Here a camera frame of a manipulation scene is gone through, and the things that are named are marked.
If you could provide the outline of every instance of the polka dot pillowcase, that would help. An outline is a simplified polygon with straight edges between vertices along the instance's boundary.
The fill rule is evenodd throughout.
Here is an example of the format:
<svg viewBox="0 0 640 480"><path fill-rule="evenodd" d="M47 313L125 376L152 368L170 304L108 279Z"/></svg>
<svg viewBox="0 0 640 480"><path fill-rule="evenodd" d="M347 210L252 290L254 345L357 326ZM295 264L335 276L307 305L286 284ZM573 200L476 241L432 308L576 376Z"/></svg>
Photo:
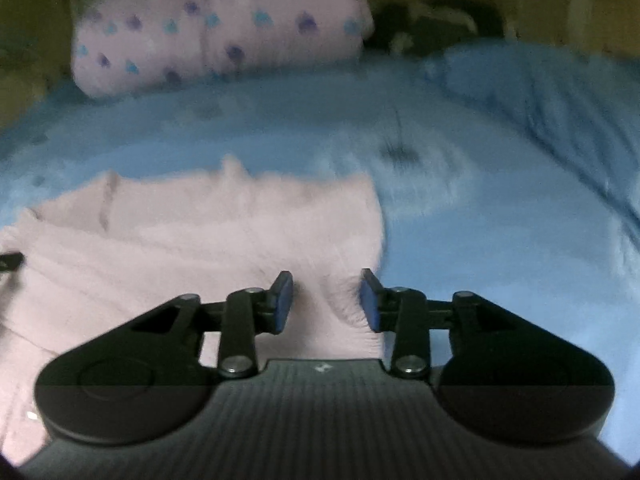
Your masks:
<svg viewBox="0 0 640 480"><path fill-rule="evenodd" d="M76 84L112 96L207 73L357 57L366 0L105 0L76 26Z"/></svg>

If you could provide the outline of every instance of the dark stain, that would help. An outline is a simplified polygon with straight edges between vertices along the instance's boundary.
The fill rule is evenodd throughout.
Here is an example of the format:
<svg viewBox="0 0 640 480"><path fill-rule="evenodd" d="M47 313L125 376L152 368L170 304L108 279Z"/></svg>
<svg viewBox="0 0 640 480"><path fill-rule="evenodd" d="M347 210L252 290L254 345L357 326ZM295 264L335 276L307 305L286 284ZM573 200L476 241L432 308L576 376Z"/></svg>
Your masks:
<svg viewBox="0 0 640 480"><path fill-rule="evenodd" d="M298 30L300 34L316 32L318 30L318 24L311 14L304 12L298 18Z"/></svg>
<svg viewBox="0 0 640 480"><path fill-rule="evenodd" d="M411 146L402 142L387 143L380 148L380 155L396 167L419 166L420 155Z"/></svg>
<svg viewBox="0 0 640 480"><path fill-rule="evenodd" d="M104 54L100 54L100 56L98 56L98 64L101 67L109 68L111 66L111 61L109 61Z"/></svg>
<svg viewBox="0 0 640 480"><path fill-rule="evenodd" d="M44 144L48 140L49 137L47 137L45 134L37 134L35 137L33 137L33 139L31 139L31 143L33 146L39 146L41 144Z"/></svg>
<svg viewBox="0 0 640 480"><path fill-rule="evenodd" d="M184 10L190 16L197 16L200 13L200 7L196 2L185 3Z"/></svg>
<svg viewBox="0 0 640 480"><path fill-rule="evenodd" d="M244 50L237 45L231 45L226 49L229 59L235 64L241 64L244 61Z"/></svg>
<svg viewBox="0 0 640 480"><path fill-rule="evenodd" d="M102 14L95 9L89 9L86 13L90 22L98 23L102 20Z"/></svg>
<svg viewBox="0 0 640 480"><path fill-rule="evenodd" d="M164 79L172 85L177 85L182 82L182 78L180 74L178 74L175 70L167 69L164 71Z"/></svg>
<svg viewBox="0 0 640 480"><path fill-rule="evenodd" d="M127 27L129 27L130 30L141 30L142 22L139 17L133 15L127 20Z"/></svg>

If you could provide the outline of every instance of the blue blanket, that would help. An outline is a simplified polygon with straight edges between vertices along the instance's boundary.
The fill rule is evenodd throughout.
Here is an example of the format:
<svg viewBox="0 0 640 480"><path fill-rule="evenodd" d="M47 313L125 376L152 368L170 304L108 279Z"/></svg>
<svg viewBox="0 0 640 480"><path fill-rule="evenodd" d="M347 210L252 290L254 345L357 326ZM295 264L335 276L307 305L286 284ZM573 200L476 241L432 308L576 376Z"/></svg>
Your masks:
<svg viewBox="0 0 640 480"><path fill-rule="evenodd" d="M369 173L385 216L383 283L435 300L474 290L597 355L617 386L602 439L636 462L632 76L510 46L459 49L427 72L444 89L425 83L422 64L388 59L108 102L67 84L0 137L0 226L105 170L215 169L231 153L251 173ZM445 334L434 335L433 355L449 357Z"/></svg>

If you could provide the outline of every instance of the dark object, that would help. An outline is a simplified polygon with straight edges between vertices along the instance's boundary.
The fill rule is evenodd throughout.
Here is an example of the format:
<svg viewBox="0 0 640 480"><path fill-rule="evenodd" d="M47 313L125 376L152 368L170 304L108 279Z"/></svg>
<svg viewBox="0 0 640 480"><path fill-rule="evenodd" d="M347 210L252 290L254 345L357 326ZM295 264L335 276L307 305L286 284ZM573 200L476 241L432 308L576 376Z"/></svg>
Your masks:
<svg viewBox="0 0 640 480"><path fill-rule="evenodd" d="M172 85L177 85L182 82L182 78L180 77L180 75L175 70L172 70L171 68L165 69L164 79L169 84L172 84Z"/></svg>
<svg viewBox="0 0 640 480"><path fill-rule="evenodd" d="M365 269L367 322L396 332L389 372L378 360L272 360L258 372L254 336L284 329L292 294L288 272L268 291L240 290L225 303L185 294L61 355L36 382L54 439L20 473L617 480L628 472L595 438L614 386L587 352L471 292L431 301L385 288ZM453 353L440 379L434 329L449 330ZM217 331L218 368L206 368L202 337Z"/></svg>
<svg viewBox="0 0 640 480"><path fill-rule="evenodd" d="M477 38L503 38L500 12L489 4L471 0L427 0L416 2L425 12L412 17L410 5L389 4L374 15L375 31L365 47L385 52L400 51L406 56L425 57L458 43ZM461 22L461 17L473 23L475 30ZM410 44L394 45L400 36L410 38Z"/></svg>
<svg viewBox="0 0 640 480"><path fill-rule="evenodd" d="M17 272L24 263L22 253L0 254L0 275L5 272Z"/></svg>

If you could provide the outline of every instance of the pink cloth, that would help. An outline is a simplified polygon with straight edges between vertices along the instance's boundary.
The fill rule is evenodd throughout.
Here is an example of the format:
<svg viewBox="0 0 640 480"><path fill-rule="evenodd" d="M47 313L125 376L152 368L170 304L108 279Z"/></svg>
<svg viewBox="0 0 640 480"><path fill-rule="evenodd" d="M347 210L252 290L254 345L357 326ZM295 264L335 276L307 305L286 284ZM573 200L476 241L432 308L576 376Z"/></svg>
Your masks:
<svg viewBox="0 0 640 480"><path fill-rule="evenodd" d="M73 72L93 97L213 72L356 57L366 0L107 0L76 30Z"/></svg>
<svg viewBox="0 0 640 480"><path fill-rule="evenodd" d="M360 269L376 268L382 237L368 177L252 178L233 159L221 173L171 180L106 174L25 211L0 232L0 250L27 258L19 286L0 290L2 453L21 462L44 441L27 412L45 362L180 294L223 301L290 270L294 304L281 335L257 337L262 363L382 357L357 294ZM217 344L217 334L207 336L202 362L215 364Z"/></svg>

